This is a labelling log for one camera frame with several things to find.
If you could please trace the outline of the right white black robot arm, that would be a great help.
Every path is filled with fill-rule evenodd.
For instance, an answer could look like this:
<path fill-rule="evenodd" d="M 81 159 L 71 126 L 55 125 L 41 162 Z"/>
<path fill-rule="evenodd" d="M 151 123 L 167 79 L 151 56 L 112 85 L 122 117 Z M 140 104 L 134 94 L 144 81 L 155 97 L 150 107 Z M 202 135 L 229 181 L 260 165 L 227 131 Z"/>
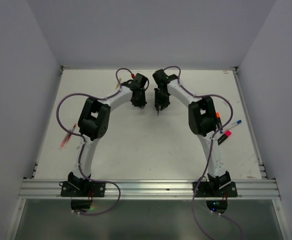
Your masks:
<path fill-rule="evenodd" d="M 220 196 L 230 184 L 230 174 L 224 166 L 215 132 L 222 126 L 217 118 L 211 96 L 195 96 L 190 93 L 175 75 L 167 75 L 163 69 L 153 73 L 157 84 L 155 88 L 155 108 L 162 111 L 170 104 L 170 96 L 174 96 L 188 109 L 188 124 L 202 145 L 207 160 L 207 169 L 203 175 L 209 179 L 208 190 L 213 196 Z"/>

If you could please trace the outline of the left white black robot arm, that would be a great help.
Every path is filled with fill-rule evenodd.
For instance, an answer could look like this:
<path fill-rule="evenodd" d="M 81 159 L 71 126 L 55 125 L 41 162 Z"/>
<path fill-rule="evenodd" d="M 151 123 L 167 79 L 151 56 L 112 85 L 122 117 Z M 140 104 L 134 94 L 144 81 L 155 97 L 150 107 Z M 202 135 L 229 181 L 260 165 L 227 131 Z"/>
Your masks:
<path fill-rule="evenodd" d="M 119 106 L 131 102 L 134 107 L 146 106 L 145 91 L 149 80 L 141 74 L 123 82 L 121 88 L 113 95 L 104 99 L 87 98 L 78 120 L 79 133 L 82 141 L 75 170 L 69 173 L 68 182 L 78 196 L 85 196 L 90 190 L 87 182 L 91 176 L 91 165 L 99 140 L 106 134 L 110 113 Z"/>

